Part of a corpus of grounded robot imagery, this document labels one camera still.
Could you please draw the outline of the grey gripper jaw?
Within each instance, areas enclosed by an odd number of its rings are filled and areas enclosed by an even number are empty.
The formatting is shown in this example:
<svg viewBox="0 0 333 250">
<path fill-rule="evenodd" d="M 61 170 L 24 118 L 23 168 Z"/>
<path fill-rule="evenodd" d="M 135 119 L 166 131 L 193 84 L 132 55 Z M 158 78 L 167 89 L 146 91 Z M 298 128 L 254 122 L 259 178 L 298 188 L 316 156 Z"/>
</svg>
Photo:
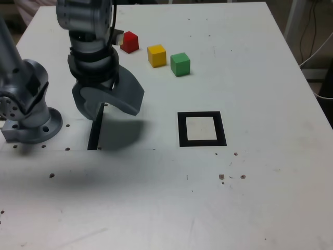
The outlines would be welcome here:
<svg viewBox="0 0 333 250">
<path fill-rule="evenodd" d="M 103 103 L 98 103 L 95 100 L 86 100 L 81 95 L 81 91 L 84 89 L 85 87 L 79 81 L 76 81 L 72 88 L 72 95 L 78 111 L 88 120 L 96 121 L 101 119 L 103 117 Z"/>
<path fill-rule="evenodd" d="M 83 115 L 96 115 L 101 103 L 110 104 L 129 115 L 137 115 L 140 111 L 144 89 L 126 68 L 120 66 L 118 81 L 112 89 L 103 85 L 99 87 L 83 87 L 80 96 L 83 98 Z"/>
</svg>

